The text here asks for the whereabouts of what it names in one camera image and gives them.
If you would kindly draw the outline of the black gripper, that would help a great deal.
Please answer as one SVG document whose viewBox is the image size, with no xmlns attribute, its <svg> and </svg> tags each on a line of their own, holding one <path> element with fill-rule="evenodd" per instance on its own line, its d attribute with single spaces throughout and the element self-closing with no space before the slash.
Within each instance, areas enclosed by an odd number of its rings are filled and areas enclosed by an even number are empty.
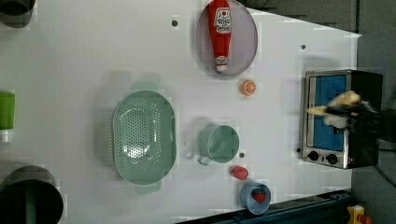
<svg viewBox="0 0 396 224">
<path fill-rule="evenodd" d="M 391 143 L 396 138 L 396 113 L 394 109 L 375 110 L 369 102 L 358 105 L 328 106 L 327 114 L 348 116 L 348 129 L 374 139 Z"/>
</svg>

